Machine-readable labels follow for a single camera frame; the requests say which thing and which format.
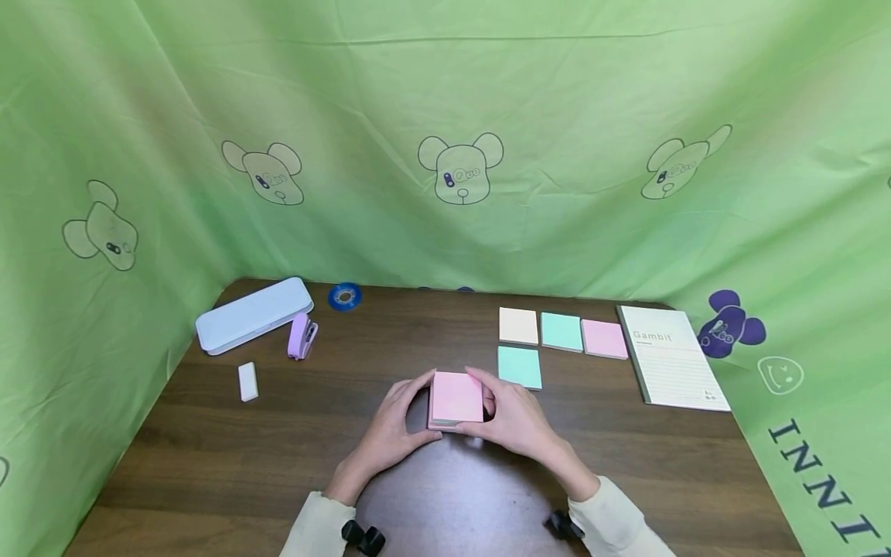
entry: purple stapler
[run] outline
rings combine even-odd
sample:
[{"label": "purple stapler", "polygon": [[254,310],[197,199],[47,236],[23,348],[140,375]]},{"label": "purple stapler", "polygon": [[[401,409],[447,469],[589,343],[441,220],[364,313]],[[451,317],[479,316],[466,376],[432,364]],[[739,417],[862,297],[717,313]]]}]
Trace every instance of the purple stapler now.
[{"label": "purple stapler", "polygon": [[288,357],[295,360],[303,360],[309,355],[309,349],[313,346],[315,334],[319,332],[319,324],[310,321],[309,315],[297,314],[290,324],[290,337],[288,338]]}]

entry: person's right hand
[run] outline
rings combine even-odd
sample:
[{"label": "person's right hand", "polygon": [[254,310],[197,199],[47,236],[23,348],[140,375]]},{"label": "person's right hand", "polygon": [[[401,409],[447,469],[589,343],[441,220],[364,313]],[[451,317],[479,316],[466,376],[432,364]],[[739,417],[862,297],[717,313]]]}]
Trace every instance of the person's right hand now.
[{"label": "person's right hand", "polygon": [[552,455],[556,448],[564,444],[551,429],[538,401],[526,388],[502,381],[475,367],[464,369],[492,391],[494,408],[490,406],[490,399],[485,399],[485,402],[488,403],[486,410],[495,417],[483,423],[458,423],[455,426],[458,433],[491,441],[539,463],[544,463],[546,456]]},{"label": "person's right hand", "polygon": [[[489,422],[461,422],[458,433],[479,437],[528,456],[551,471],[573,501],[587,501],[601,488],[600,479],[578,458],[572,446],[551,429],[538,400],[516,383],[465,367],[485,387],[483,405],[494,416]],[[488,396],[491,391],[494,399]]]}]

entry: blue tape roll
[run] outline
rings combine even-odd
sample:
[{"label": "blue tape roll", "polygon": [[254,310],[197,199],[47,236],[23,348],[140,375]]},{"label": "blue tape roll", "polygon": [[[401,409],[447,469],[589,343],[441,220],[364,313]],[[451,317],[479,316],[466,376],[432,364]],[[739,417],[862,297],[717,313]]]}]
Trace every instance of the blue tape roll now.
[{"label": "blue tape roll", "polygon": [[362,302],[358,284],[340,283],[328,292],[328,305],[337,311],[349,311]]}]

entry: white sleeve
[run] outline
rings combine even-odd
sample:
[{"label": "white sleeve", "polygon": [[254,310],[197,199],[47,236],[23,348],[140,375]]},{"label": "white sleeve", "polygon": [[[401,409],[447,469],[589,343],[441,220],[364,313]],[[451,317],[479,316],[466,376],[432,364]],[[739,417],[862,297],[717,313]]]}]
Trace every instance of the white sleeve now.
[{"label": "white sleeve", "polygon": [[601,476],[600,490],[587,501],[570,499],[569,518],[584,532],[582,542],[594,557],[674,557],[609,478]]},{"label": "white sleeve", "polygon": [[355,507],[347,507],[314,491],[303,503],[279,557],[341,557],[347,542],[340,531],[355,517]]}]

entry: pink sticky note pad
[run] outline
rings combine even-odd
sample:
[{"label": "pink sticky note pad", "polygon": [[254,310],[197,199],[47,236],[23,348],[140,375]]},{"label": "pink sticky note pad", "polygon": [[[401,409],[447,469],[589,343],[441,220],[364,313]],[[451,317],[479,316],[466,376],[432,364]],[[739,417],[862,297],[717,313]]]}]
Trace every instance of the pink sticky note pad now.
[{"label": "pink sticky note pad", "polygon": [[582,336],[584,337],[584,352],[586,354],[623,360],[628,358],[628,348],[625,346],[622,325],[618,323],[604,323],[603,321],[583,319]]},{"label": "pink sticky note pad", "polygon": [[483,386],[467,373],[436,372],[430,384],[427,428],[454,431],[451,423],[482,422]]}]

